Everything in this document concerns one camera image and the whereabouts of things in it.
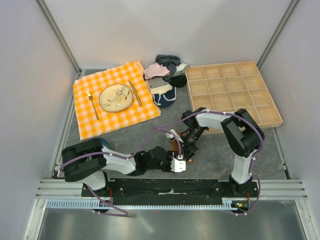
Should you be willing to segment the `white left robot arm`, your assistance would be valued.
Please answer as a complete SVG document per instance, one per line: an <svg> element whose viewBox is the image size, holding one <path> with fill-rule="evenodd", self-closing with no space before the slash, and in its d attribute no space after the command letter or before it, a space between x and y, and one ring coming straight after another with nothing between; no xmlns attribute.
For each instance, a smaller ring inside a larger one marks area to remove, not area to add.
<svg viewBox="0 0 320 240"><path fill-rule="evenodd" d="M97 137L64 148L61 156L60 171L66 182L82 182L104 197L110 191L106 170L127 176L141 176L148 170L171 172L178 152L156 146L131 156L111 150L105 139Z"/></svg>

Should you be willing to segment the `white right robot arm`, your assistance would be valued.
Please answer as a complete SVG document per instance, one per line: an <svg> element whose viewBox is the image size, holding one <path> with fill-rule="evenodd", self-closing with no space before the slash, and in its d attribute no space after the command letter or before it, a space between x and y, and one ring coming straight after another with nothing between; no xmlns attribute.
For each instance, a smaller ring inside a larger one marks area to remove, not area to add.
<svg viewBox="0 0 320 240"><path fill-rule="evenodd" d="M182 122L188 126L180 137L181 151L186 161L198 151L196 142L204 131L210 128L223 131L234 152L234 166L230 178L229 191L235 197L247 191L246 183L252 178L253 162L256 154L263 148L265 135L247 110L221 112L200 107L182 114Z"/></svg>

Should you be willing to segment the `brown underwear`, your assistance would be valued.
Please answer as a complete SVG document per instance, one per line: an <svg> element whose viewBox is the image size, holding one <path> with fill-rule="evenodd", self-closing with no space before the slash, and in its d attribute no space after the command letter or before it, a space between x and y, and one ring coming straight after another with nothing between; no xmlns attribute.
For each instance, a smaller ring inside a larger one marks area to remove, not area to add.
<svg viewBox="0 0 320 240"><path fill-rule="evenodd" d="M185 137L187 137L190 134L190 130L187 129L185 131L177 131L177 133L180 135L180 137L182 139L184 139ZM170 142L170 150L177 152L179 150L177 141L174 140L174 139L171 139L169 142ZM193 143L192 142L187 142L186 144L183 143L182 144L182 148L183 147L197 148L197 146L196 146L196 144L194 142Z"/></svg>

